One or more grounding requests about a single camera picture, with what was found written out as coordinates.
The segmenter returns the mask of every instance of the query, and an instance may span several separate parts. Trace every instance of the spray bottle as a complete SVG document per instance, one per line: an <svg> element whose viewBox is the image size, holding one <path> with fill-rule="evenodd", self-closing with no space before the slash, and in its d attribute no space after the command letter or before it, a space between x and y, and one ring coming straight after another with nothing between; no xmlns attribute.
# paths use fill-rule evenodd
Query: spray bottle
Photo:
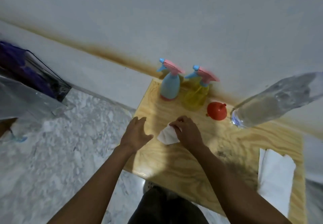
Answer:
<svg viewBox="0 0 323 224"><path fill-rule="evenodd" d="M178 74L184 73L184 71L169 60L161 58L159 59L159 62L162 63L162 66L157 72L164 69L169 70L169 74L166 75L160 86L160 96L166 101L171 101L177 97L178 92L180 91L180 78Z"/></svg>
<svg viewBox="0 0 323 224"><path fill-rule="evenodd" d="M194 65L193 69L195 71L187 75L185 78L190 79L200 76L202 79L198 80L192 86L192 88L184 95L184 98L182 100L184 108L192 111L198 110L203 106L209 91L210 81L220 81L220 79L216 77L212 72L198 65Z"/></svg>

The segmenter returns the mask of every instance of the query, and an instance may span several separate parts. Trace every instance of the forearm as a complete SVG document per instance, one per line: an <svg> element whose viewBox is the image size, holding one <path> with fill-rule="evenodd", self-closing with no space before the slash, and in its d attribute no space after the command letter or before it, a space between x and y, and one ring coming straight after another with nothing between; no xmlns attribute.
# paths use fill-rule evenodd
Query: forearm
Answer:
<svg viewBox="0 0 323 224"><path fill-rule="evenodd" d="M290 223L278 210L232 173L208 147L191 150L198 160L229 221L234 223Z"/></svg>
<svg viewBox="0 0 323 224"><path fill-rule="evenodd" d="M107 161L49 223L101 223L119 175L131 154L127 147L116 147Z"/></svg>

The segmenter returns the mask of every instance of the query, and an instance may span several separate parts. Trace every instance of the plastic bottle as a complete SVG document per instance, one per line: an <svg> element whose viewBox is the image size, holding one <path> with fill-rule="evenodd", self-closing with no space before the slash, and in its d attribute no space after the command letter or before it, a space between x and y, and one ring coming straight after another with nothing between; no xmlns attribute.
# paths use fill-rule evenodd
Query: plastic bottle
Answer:
<svg viewBox="0 0 323 224"><path fill-rule="evenodd" d="M190 79L200 76L201 80L198 80L193 85L192 89L185 94L182 100L184 108L192 111L198 110L203 106L209 91L210 81L220 81L220 79L216 77L212 72L207 71L206 69L198 65L194 65L193 69L195 71L185 78Z"/></svg>
<svg viewBox="0 0 323 224"><path fill-rule="evenodd" d="M295 75L280 80L254 96L232 113L231 121L239 128L277 119L288 111L323 96L323 72Z"/></svg>
<svg viewBox="0 0 323 224"><path fill-rule="evenodd" d="M171 101L177 97L178 92L180 91L180 78L178 74L185 72L169 60L161 58L159 61L162 63L162 66L157 70L157 72L164 69L169 70L169 74L165 76L161 83L160 96L166 101Z"/></svg>

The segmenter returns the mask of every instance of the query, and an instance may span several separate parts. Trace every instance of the wooden table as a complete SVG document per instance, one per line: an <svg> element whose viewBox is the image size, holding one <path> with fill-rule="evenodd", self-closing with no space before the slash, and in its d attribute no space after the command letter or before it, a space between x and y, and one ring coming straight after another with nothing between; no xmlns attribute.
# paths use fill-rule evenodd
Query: wooden table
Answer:
<svg viewBox="0 0 323 224"><path fill-rule="evenodd" d="M300 133L274 122L239 129L230 122L232 106L227 106L228 116L225 120L215 121L206 116L206 107L211 100L198 112L190 112L181 106L185 90L181 89L176 100L167 102L160 99L159 87L160 82L152 80L135 112L139 118L147 117L145 132L153 134L154 139L130 158L125 170L224 215L196 159L179 143L166 146L156 139L169 122L180 115L187 115L197 124L204 143L211 151L253 189L257 189L259 148L273 149L292 157L297 167L289 219L292 223L306 223L303 141Z"/></svg>

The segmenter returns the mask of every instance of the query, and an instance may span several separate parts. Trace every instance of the water bottle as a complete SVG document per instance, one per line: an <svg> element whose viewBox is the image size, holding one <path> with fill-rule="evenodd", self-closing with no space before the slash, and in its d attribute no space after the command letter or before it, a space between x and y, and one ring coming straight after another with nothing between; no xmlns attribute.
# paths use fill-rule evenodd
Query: water bottle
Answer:
<svg viewBox="0 0 323 224"><path fill-rule="evenodd" d="M234 110L231 121L248 128L277 119L323 96L323 72L311 72L280 80Z"/></svg>

